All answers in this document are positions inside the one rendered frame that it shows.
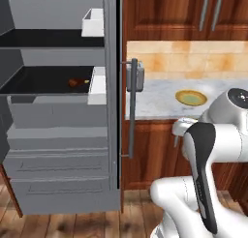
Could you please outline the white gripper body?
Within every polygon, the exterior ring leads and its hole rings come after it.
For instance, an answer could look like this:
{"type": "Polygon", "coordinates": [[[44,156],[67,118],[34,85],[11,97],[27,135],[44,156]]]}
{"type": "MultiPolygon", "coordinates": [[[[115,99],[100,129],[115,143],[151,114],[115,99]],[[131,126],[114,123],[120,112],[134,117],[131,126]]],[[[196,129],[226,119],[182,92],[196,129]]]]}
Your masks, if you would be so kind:
{"type": "Polygon", "coordinates": [[[175,136],[183,136],[186,133],[186,131],[197,122],[198,122],[197,119],[193,119],[189,117],[181,117],[173,123],[172,133],[175,136]]]}

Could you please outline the grey fridge door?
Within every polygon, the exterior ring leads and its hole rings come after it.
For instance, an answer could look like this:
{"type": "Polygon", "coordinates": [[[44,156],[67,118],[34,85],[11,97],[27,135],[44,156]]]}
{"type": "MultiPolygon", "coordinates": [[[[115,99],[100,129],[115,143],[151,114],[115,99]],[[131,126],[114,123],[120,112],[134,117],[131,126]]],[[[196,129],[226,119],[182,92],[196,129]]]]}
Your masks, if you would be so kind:
{"type": "Polygon", "coordinates": [[[117,0],[104,0],[106,82],[108,107],[108,151],[110,175],[110,210],[121,210],[121,191],[119,189],[119,106],[117,89],[119,35],[117,21],[117,0]]]}

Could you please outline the brown wooden cupboard door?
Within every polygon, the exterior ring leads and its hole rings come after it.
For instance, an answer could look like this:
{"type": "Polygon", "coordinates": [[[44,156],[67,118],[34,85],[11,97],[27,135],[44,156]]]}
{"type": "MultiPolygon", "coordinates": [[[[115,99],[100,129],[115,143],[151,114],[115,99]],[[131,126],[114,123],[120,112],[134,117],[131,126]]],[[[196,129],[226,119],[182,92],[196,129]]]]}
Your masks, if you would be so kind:
{"type": "Polygon", "coordinates": [[[124,0],[127,41],[198,41],[203,0],[124,0]]]}
{"type": "Polygon", "coordinates": [[[222,0],[213,41],[248,41],[248,0],[222,0]]]}

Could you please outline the grey fridge drawer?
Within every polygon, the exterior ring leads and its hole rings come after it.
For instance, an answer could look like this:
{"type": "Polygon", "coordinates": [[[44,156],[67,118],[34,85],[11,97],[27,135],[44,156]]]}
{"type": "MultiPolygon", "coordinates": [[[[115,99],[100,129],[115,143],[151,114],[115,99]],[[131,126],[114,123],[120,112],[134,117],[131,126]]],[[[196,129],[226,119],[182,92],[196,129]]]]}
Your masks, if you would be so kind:
{"type": "Polygon", "coordinates": [[[7,138],[10,147],[16,150],[105,148],[108,128],[17,129],[11,126],[7,138]]]}
{"type": "Polygon", "coordinates": [[[105,127],[107,106],[87,96],[9,96],[8,105],[19,129],[105,127]]]}

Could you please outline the black fridge shelf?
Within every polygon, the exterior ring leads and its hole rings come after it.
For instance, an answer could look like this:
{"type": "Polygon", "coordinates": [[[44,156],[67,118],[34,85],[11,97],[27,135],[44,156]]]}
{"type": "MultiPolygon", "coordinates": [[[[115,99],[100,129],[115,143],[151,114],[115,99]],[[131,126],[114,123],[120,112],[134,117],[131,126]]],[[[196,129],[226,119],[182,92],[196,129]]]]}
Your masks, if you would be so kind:
{"type": "Polygon", "coordinates": [[[104,47],[103,37],[82,37],[79,29],[13,29],[0,36],[3,48],[104,47]]]}
{"type": "Polygon", "coordinates": [[[93,69],[93,66],[23,66],[0,88],[0,94],[87,94],[93,69]],[[78,85],[70,87],[70,78],[76,78],[78,85]]]}

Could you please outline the grey fridge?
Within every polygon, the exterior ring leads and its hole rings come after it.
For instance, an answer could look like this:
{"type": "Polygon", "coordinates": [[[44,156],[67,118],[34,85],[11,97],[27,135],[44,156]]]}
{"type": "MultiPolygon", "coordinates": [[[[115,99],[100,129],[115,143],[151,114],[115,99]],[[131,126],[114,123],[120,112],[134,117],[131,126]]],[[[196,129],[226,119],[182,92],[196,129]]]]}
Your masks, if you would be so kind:
{"type": "MultiPolygon", "coordinates": [[[[104,9],[104,0],[0,0],[0,36],[13,29],[79,29],[82,19],[90,9],[104,9]]],[[[93,66],[106,67],[105,47],[74,48],[3,48],[0,47],[0,88],[23,66],[93,66]]],[[[10,144],[7,132],[15,126],[8,100],[9,96],[76,96],[87,94],[0,94],[0,165],[8,155],[10,144]]],[[[70,150],[38,149],[35,151],[70,150]]],[[[53,177],[53,178],[91,178],[91,177],[53,177]]],[[[7,175],[9,193],[16,210],[24,215],[11,186],[13,180],[7,175]]]]}

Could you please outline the yellow green plate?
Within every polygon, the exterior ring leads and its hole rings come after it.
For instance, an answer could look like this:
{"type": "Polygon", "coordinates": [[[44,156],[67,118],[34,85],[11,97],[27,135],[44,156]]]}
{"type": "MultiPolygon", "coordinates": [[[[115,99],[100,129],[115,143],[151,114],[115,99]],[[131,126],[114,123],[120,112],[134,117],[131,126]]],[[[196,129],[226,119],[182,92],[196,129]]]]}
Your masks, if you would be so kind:
{"type": "Polygon", "coordinates": [[[200,106],[207,102],[207,96],[195,90],[179,90],[175,93],[175,98],[189,106],[200,106]]]}

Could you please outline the brown wooden base cupboard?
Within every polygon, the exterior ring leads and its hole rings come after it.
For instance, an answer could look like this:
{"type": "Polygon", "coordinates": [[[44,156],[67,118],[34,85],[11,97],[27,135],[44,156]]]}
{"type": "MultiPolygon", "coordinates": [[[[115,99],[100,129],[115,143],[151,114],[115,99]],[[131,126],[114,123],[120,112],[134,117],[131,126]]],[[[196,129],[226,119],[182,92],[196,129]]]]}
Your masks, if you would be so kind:
{"type": "MultiPolygon", "coordinates": [[[[189,163],[183,158],[182,139],[173,147],[171,133],[174,119],[139,120],[135,125],[133,158],[128,157],[129,121],[122,125],[122,179],[121,188],[147,190],[158,178],[187,176],[191,174],[189,163]]],[[[248,216],[248,164],[213,164],[212,170],[218,191],[224,203],[248,216]]]]}

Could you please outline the grey box appliance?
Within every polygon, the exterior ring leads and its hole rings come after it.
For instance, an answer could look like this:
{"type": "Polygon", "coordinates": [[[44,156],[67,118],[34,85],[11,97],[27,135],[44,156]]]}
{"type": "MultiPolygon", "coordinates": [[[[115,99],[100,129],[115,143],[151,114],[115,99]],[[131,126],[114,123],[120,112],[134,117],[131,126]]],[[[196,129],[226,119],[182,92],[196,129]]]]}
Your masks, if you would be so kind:
{"type": "MultiPolygon", "coordinates": [[[[138,61],[138,69],[137,69],[137,92],[141,92],[143,90],[144,84],[144,66],[141,61],[138,61]]],[[[126,65],[126,88],[127,91],[131,91],[131,64],[126,65]]]]}

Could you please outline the grey freezer drawer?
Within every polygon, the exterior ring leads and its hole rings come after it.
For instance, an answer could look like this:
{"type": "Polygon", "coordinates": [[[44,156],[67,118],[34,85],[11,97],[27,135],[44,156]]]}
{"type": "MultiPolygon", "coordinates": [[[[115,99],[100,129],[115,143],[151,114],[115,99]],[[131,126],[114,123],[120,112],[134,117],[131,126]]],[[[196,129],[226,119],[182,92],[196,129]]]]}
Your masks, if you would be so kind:
{"type": "Polygon", "coordinates": [[[103,177],[109,175],[109,151],[107,148],[10,150],[3,166],[12,179],[103,177]]]}
{"type": "Polygon", "coordinates": [[[24,215],[80,214],[120,209],[120,191],[108,177],[13,179],[24,215]]]}

